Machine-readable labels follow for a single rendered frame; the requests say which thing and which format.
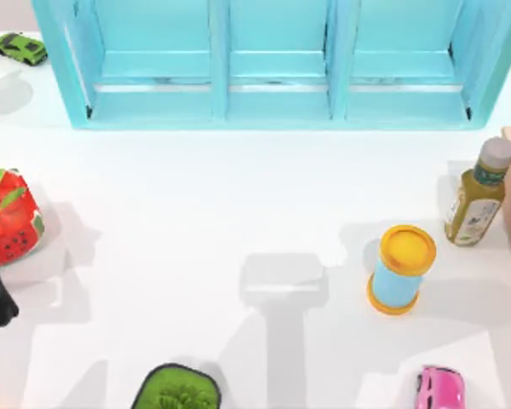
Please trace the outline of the green toy car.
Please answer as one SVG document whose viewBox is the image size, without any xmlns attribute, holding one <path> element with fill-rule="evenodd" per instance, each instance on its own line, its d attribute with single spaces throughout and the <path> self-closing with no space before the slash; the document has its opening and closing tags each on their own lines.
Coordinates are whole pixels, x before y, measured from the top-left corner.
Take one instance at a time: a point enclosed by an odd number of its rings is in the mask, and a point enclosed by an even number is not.
<svg viewBox="0 0 511 409">
<path fill-rule="evenodd" d="M 17 32 L 0 36 L 0 55 L 28 66 L 39 66 L 48 58 L 42 41 Z"/>
</svg>

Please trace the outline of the light blue rack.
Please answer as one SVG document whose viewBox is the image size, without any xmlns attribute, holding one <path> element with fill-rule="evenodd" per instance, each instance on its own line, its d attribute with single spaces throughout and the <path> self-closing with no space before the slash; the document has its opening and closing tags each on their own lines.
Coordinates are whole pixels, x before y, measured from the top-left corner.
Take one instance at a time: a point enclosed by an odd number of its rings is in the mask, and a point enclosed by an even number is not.
<svg viewBox="0 0 511 409">
<path fill-rule="evenodd" d="M 32 0 L 79 129 L 483 127 L 511 0 Z"/>
</svg>

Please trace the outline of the pink toy car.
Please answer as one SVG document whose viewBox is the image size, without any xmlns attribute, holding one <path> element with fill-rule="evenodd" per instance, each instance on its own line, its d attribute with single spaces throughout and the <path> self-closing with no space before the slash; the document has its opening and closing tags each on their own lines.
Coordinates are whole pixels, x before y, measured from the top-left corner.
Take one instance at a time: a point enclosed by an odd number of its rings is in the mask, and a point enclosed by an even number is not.
<svg viewBox="0 0 511 409">
<path fill-rule="evenodd" d="M 424 366 L 416 377 L 414 409 L 466 409 L 462 375 L 448 367 Z"/>
</svg>

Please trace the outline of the blue and yellow can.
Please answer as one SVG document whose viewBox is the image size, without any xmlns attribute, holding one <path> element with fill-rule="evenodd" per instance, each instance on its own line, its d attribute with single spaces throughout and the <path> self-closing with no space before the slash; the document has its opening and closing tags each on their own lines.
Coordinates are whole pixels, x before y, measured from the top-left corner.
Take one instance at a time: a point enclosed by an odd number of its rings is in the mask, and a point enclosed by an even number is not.
<svg viewBox="0 0 511 409">
<path fill-rule="evenodd" d="M 416 304 L 424 274 L 433 266 L 436 244 L 423 229 L 395 225 L 381 237 L 375 268 L 367 282 L 370 304 L 388 315 L 408 313 Z"/>
</svg>

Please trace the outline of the black pot with green plant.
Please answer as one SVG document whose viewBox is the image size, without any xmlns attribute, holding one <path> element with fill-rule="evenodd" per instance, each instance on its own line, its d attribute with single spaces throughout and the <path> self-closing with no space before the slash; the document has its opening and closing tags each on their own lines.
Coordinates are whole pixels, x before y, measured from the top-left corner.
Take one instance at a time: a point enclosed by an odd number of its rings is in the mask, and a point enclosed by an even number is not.
<svg viewBox="0 0 511 409">
<path fill-rule="evenodd" d="M 166 363 L 148 372 L 130 409 L 221 409 L 221 390 L 204 372 Z"/>
</svg>

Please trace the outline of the olive green bottle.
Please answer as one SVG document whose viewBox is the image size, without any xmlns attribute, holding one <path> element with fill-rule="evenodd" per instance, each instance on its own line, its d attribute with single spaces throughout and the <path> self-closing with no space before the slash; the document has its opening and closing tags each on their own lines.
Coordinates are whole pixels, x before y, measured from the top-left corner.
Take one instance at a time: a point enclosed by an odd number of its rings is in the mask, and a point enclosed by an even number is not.
<svg viewBox="0 0 511 409">
<path fill-rule="evenodd" d="M 456 200 L 445 218 L 446 238 L 457 246 L 477 245 L 505 198 L 511 141 L 494 136 L 484 142 L 473 168 L 461 175 Z"/>
</svg>

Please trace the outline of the red strawberry-shaped bag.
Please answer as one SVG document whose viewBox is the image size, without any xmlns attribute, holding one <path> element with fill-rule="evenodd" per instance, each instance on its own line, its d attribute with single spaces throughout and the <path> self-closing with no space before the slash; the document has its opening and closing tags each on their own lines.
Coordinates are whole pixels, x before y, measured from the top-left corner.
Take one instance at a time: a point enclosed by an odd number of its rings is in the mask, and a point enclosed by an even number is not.
<svg viewBox="0 0 511 409">
<path fill-rule="evenodd" d="M 0 169 L 0 266 L 29 254 L 43 237 L 40 209 L 17 169 Z"/>
</svg>

